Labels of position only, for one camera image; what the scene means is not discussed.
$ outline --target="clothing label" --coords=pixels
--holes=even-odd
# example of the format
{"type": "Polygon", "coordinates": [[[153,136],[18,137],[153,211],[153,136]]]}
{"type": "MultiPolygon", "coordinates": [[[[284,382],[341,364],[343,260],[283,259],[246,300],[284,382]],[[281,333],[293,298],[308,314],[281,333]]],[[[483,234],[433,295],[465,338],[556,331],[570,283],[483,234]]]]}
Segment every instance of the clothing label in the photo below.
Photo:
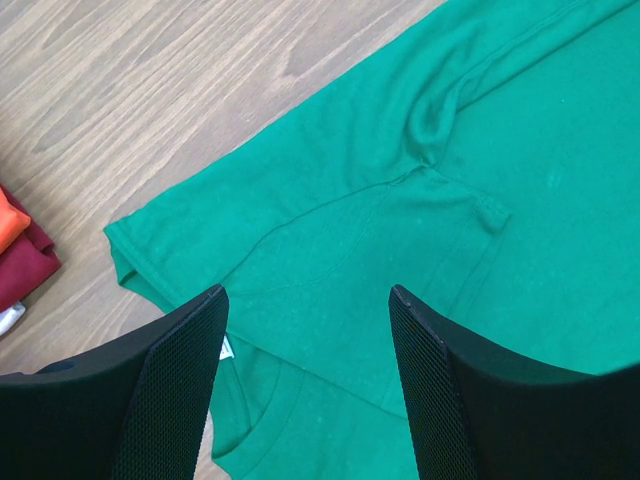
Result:
{"type": "Polygon", "coordinates": [[[0,312],[0,335],[5,334],[24,314],[25,308],[20,302],[0,312]]]}
{"type": "Polygon", "coordinates": [[[229,339],[225,335],[222,342],[222,350],[220,350],[220,360],[224,360],[225,358],[233,358],[234,356],[235,355],[233,354],[233,350],[231,350],[231,345],[229,344],[229,339]]]}

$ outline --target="red cloth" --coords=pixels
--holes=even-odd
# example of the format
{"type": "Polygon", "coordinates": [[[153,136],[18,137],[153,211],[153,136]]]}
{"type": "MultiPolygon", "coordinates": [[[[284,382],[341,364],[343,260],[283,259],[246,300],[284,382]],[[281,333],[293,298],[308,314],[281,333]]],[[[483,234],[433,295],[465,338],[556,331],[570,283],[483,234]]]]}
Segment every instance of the red cloth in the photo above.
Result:
{"type": "MultiPolygon", "coordinates": [[[[28,215],[24,207],[4,186],[9,203],[28,215]]],[[[0,312],[6,310],[39,287],[60,268],[53,253],[53,241],[35,222],[0,255],[0,312]]]]}

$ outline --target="stack of folded clothes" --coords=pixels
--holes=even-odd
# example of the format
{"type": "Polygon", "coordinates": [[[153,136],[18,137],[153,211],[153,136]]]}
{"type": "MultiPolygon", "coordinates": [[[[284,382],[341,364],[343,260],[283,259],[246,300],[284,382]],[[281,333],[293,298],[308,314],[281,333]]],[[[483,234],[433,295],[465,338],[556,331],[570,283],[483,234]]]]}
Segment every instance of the stack of folded clothes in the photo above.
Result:
{"type": "Polygon", "coordinates": [[[53,241],[0,185],[0,335],[24,313],[20,301],[59,268],[53,241]]]}

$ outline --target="green shirt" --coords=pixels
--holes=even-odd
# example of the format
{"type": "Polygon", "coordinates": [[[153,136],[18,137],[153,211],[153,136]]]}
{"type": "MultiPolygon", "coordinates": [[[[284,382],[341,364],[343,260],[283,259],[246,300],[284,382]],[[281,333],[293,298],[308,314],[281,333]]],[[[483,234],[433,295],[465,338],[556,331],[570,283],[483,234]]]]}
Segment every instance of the green shirt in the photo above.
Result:
{"type": "Polygon", "coordinates": [[[640,8],[450,0],[107,227],[165,310],[230,294],[214,458],[234,478],[412,478],[400,283],[537,359],[638,359],[640,8]]]}

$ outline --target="green t-shirt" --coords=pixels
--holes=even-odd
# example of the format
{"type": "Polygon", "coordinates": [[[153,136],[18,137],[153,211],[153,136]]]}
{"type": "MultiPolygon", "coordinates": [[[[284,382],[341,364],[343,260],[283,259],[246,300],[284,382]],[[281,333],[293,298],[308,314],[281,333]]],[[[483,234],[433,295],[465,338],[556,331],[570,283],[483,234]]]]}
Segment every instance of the green t-shirt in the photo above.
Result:
{"type": "Polygon", "coordinates": [[[548,363],[638,360],[638,24],[632,0],[450,0],[107,227],[120,283],[161,308],[227,287],[234,479],[417,476],[396,283],[548,363]]]}

